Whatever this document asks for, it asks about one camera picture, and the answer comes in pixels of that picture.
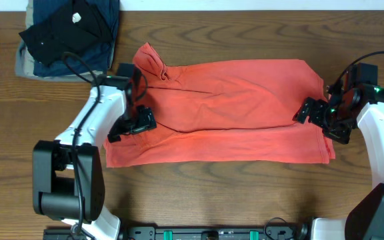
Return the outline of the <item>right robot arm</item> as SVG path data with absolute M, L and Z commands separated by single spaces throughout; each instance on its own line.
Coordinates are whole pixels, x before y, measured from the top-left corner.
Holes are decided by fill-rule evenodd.
M 371 192 L 344 219 L 312 220 L 307 238 L 384 239 L 384 88 L 359 84 L 329 102 L 308 97 L 293 119 L 322 128 L 326 137 L 342 144 L 358 128 L 371 167 Z

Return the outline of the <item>red printed t-shirt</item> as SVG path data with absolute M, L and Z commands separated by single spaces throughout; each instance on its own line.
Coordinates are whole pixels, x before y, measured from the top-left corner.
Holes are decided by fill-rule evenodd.
M 300 59 L 253 59 L 168 66 L 150 44 L 133 63 L 147 78 L 141 104 L 155 129 L 105 143 L 108 167 L 184 161 L 328 163 L 333 143 L 293 120 L 323 80 Z

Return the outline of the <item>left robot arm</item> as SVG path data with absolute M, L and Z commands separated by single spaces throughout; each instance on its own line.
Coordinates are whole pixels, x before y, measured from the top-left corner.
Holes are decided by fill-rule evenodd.
M 136 102 L 146 81 L 100 75 L 75 120 L 52 141 L 33 148 L 33 208 L 66 228 L 46 229 L 44 239 L 124 239 L 121 220 L 105 206 L 105 182 L 99 150 L 105 141 L 120 141 L 156 127 L 152 111 Z

